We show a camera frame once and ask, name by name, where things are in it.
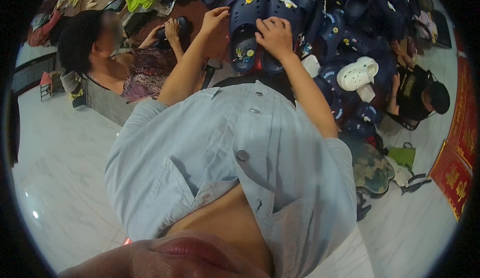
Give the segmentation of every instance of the woman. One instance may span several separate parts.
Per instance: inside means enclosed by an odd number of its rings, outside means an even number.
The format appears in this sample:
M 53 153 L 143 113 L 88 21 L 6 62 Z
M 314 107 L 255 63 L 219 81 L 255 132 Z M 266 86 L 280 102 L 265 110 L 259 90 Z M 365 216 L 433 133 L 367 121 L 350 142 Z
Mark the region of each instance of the woman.
M 112 11 L 86 10 L 72 17 L 58 40 L 60 64 L 68 72 L 87 75 L 129 101 L 158 96 L 165 79 L 183 56 L 180 27 L 169 19 L 154 28 L 137 48 L 111 56 L 122 41 L 123 27 Z M 165 27 L 171 49 L 154 46 Z

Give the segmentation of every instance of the shirt button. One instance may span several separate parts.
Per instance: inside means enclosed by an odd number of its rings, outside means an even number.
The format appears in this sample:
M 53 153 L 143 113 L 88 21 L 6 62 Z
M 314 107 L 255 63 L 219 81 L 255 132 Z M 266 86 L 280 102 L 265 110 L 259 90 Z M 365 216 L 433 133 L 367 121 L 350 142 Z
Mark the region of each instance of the shirt button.
M 246 161 L 249 158 L 249 156 L 248 156 L 248 153 L 246 151 L 239 150 L 237 152 L 237 158 L 240 161 Z

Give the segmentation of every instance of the person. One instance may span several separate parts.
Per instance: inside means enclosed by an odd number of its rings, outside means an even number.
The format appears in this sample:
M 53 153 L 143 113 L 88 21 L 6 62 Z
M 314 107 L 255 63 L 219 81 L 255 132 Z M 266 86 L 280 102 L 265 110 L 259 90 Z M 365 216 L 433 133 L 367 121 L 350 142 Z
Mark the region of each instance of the person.
M 388 112 L 414 121 L 426 119 L 433 111 L 446 113 L 450 108 L 450 96 L 445 85 L 433 81 L 431 73 L 416 65 L 398 41 L 392 43 L 392 49 L 413 70 L 397 66 Z
M 112 146 L 106 191 L 133 243 L 60 277 L 299 278 L 353 231 L 351 152 L 287 20 L 258 19 L 256 40 L 284 66 L 296 105 L 260 81 L 194 94 L 229 9 L 205 13 L 157 100 L 138 103 Z
M 119 16 L 113 11 L 86 10 L 72 17 L 58 40 L 60 64 L 67 72 L 87 75 L 103 88 L 128 101 L 158 96 L 165 79 L 183 56 L 174 19 L 154 28 L 141 45 L 111 56 L 123 37 Z M 157 32 L 165 27 L 171 48 L 159 49 Z

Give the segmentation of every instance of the cartoon shoe charm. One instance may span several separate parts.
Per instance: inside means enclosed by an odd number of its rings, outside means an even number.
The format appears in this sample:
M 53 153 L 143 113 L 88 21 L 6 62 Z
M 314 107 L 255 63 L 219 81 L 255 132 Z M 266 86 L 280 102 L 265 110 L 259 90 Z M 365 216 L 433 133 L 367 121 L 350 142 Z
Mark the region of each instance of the cartoon shoe charm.
M 297 6 L 295 3 L 293 3 L 293 1 L 291 1 L 291 0 L 279 0 L 279 1 L 285 3 L 285 7 L 286 7 L 286 8 L 291 8 L 292 6 L 293 6 L 294 8 L 297 8 L 297 7 L 298 7 L 298 6 Z
M 390 3 L 390 1 L 387 1 L 387 4 L 388 4 L 389 9 L 391 9 L 392 11 L 396 11 L 395 7 L 393 7 L 393 5 Z
M 305 46 L 303 46 L 301 56 L 306 57 L 307 55 L 309 55 L 311 49 L 312 49 L 312 45 L 310 45 L 310 43 L 306 43 Z

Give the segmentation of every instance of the marble floor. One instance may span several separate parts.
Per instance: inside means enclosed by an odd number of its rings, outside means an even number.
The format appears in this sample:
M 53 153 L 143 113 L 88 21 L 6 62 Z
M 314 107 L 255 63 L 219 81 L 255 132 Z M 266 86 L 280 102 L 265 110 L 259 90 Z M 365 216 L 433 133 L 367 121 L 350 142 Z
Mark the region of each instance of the marble floor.
M 13 168 L 26 225 L 55 271 L 122 245 L 125 233 L 103 185 L 120 126 L 65 93 L 40 102 L 39 87 L 18 99 L 21 140 Z
M 388 147 L 406 141 L 416 147 L 415 173 L 429 173 L 447 137 L 457 88 L 456 60 L 454 41 L 453 49 L 433 48 L 417 59 L 447 86 L 452 101 L 448 113 L 432 116 L 413 132 L 398 127 L 382 135 Z M 234 75 L 224 66 L 211 85 Z M 121 126 L 92 109 L 73 109 L 66 94 L 41 103 L 38 87 L 21 95 L 19 105 L 15 190 L 26 225 L 52 268 L 59 272 L 122 245 L 126 235 L 103 185 L 106 157 Z M 385 196 L 368 204 L 372 209 L 367 217 L 309 277 L 424 277 L 455 231 L 453 212 L 435 183 L 402 196 L 391 184 Z

